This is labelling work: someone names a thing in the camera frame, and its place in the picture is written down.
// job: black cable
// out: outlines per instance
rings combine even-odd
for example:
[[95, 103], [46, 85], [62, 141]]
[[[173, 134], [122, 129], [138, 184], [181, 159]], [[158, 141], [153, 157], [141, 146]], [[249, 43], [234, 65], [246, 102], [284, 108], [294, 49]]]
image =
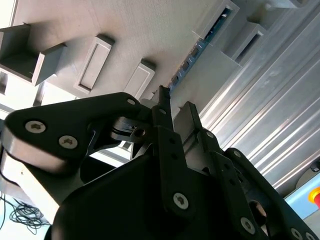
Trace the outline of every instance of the black cable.
[[3, 220], [2, 220], [2, 224], [0, 226], [0, 230], [2, 229], [2, 227], [4, 226], [5, 221], [6, 221], [6, 196], [4, 196], [4, 198], [3, 198], [3, 193], [2, 192], [1, 192], [0, 200], [1, 199], [4, 199], [4, 201], [3, 201], [3, 209], [4, 209], [4, 211], [3, 211]]
[[[6, 200], [5, 195], [3, 197], [3, 193], [1, 193], [0, 200], [4, 201], [4, 205], [7, 203], [13, 208], [9, 219], [14, 223], [25, 225], [33, 235], [36, 235], [37, 229], [40, 229], [42, 226], [50, 225], [46, 220], [43, 220], [44, 215], [38, 208], [24, 202], [17, 201], [16, 199], [13, 200], [18, 204], [18, 206], [14, 206], [11, 202]], [[6, 215], [4, 215], [2, 225], [5, 222], [5, 217]]]

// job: white surface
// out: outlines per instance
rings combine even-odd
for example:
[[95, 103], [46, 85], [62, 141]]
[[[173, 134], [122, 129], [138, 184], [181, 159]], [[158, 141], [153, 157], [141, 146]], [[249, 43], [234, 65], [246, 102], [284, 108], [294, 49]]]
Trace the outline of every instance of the white surface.
[[[5, 196], [5, 199], [15, 206], [17, 205], [16, 202], [10, 196]], [[25, 225], [22, 225], [20, 223], [14, 223], [9, 219], [9, 216], [12, 211], [12, 207], [9, 204], [6, 204], [5, 222], [3, 228], [0, 230], [1, 240], [43, 240], [45, 238], [49, 226], [43, 226], [40, 229], [37, 229], [37, 234], [33, 235]], [[0, 225], [2, 224], [3, 217], [4, 202], [0, 201]]]
[[0, 103], [12, 109], [25, 109], [33, 106], [38, 86], [8, 75], [5, 93], [0, 94]]
[[41, 105], [56, 104], [75, 100], [76, 97], [67, 91], [62, 90], [48, 82], [44, 83], [44, 94]]
[[11, 25], [16, 0], [1, 0], [0, 2], [0, 29]]

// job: bolt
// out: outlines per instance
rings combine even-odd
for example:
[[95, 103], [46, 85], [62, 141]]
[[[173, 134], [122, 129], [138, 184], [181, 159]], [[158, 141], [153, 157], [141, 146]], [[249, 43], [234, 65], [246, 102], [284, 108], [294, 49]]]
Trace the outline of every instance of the bolt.
[[291, 228], [291, 233], [296, 239], [303, 240], [301, 233], [297, 229]]
[[214, 137], [215, 137], [215, 135], [214, 135], [212, 132], [210, 132], [210, 131], [207, 131], [206, 134], [207, 134], [210, 138], [214, 138]]
[[254, 225], [252, 224], [252, 222], [246, 218], [246, 217], [242, 217], [240, 219], [240, 222], [241, 222], [241, 225], [242, 227], [248, 232], [250, 233], [251, 235], [254, 235], [255, 232], [256, 232], [256, 229], [254, 227]]
[[308, 240], [316, 240], [314, 236], [312, 236], [310, 233], [306, 232], [305, 233], [306, 239]]
[[128, 103], [132, 104], [132, 105], [136, 105], [136, 102], [130, 98], [128, 98], [127, 100]]
[[59, 144], [65, 149], [75, 149], [78, 146], [78, 141], [73, 136], [62, 136], [59, 138]]
[[238, 158], [241, 158], [241, 154], [240, 152], [238, 152], [237, 150], [233, 151], [234, 155], [236, 155]]
[[173, 195], [173, 201], [175, 205], [177, 205], [180, 209], [186, 210], [189, 207], [188, 199], [186, 198], [185, 195], [179, 192], [176, 192]]
[[28, 121], [24, 127], [33, 134], [40, 134], [46, 130], [46, 125], [40, 121]]
[[162, 113], [162, 114], [164, 114], [164, 115], [167, 114], [167, 112], [166, 112], [165, 110], [163, 110], [162, 108], [160, 108], [159, 111], [160, 111], [160, 113]]

